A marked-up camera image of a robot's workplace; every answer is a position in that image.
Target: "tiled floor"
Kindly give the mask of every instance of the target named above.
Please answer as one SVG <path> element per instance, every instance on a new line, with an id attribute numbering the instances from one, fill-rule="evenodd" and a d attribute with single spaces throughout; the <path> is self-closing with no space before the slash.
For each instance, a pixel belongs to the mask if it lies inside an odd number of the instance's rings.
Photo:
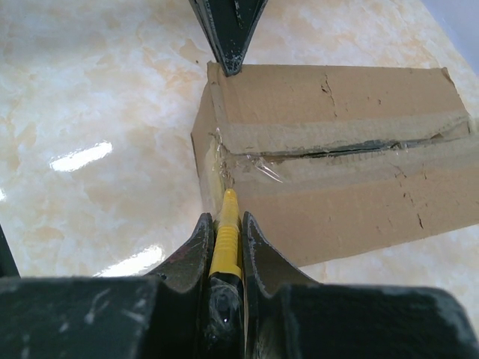
<path id="1" fill-rule="evenodd" d="M 212 55 L 187 0 L 0 4 L 0 223 L 22 275 L 156 265 L 201 212 L 189 131 Z M 275 0 L 247 63 L 447 67 L 479 80 L 419 0 Z M 307 270 L 442 286 L 479 328 L 479 227 Z"/>

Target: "torn cardboard box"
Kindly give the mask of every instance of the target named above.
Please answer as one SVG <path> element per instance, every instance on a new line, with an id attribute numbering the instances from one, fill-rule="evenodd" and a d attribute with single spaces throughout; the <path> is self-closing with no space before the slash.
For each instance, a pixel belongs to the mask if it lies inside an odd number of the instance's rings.
<path id="1" fill-rule="evenodd" d="M 233 187 L 298 266 L 479 223 L 479 138 L 446 69 L 244 66 L 192 131 L 205 210 Z"/>

